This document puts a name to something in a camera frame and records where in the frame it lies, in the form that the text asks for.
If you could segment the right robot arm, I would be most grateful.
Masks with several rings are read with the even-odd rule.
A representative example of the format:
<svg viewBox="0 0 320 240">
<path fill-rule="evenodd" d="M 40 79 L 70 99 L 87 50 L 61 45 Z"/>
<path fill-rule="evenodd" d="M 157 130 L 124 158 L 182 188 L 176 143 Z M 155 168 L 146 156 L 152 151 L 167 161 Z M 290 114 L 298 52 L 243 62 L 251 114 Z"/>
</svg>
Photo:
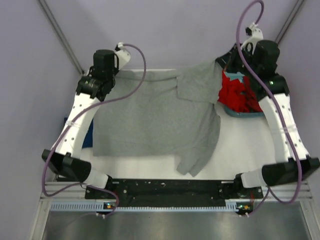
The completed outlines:
<svg viewBox="0 0 320 240">
<path fill-rule="evenodd" d="M 216 62 L 227 73 L 241 73 L 248 77 L 248 85 L 257 98 L 271 132 L 275 162 L 237 174 L 235 180 L 238 182 L 233 185 L 233 192 L 239 198 L 245 198 L 255 187 L 296 183 L 299 176 L 305 181 L 320 167 L 320 160 L 310 156 L 300 138 L 291 111 L 287 81 L 276 72 L 280 55 L 278 44 L 271 40 L 246 43 L 242 54 L 261 82 L 243 63 L 237 45 L 218 57 Z"/>
</svg>

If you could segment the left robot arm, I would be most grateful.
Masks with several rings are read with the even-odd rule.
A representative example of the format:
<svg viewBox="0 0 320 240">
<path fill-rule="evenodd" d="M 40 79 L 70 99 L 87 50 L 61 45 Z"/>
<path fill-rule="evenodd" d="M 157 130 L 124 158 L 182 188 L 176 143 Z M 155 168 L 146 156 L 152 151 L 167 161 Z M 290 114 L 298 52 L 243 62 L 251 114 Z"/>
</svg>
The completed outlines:
<svg viewBox="0 0 320 240">
<path fill-rule="evenodd" d="M 114 191 L 113 185 L 108 183 L 108 175 L 80 157 L 99 104 L 115 85 L 119 66 L 119 57 L 113 50 L 100 49 L 93 54 L 93 65 L 77 83 L 72 108 L 58 140 L 51 150 L 45 149 L 42 153 L 42 159 L 52 172 L 96 187 L 97 194 L 105 199 Z"/>
</svg>

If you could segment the grey t shirt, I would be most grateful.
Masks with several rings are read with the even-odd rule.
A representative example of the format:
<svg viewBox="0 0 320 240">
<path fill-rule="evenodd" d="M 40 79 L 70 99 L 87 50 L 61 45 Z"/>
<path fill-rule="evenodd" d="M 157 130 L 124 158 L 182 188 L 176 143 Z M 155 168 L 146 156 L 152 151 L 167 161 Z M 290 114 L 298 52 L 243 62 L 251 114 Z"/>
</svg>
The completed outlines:
<svg viewBox="0 0 320 240">
<path fill-rule="evenodd" d="M 93 119 L 93 155 L 176 155 L 177 171 L 196 176 L 218 143 L 221 119 L 215 105 L 222 68 L 214 60 L 183 69 L 120 71 Z"/>
</svg>

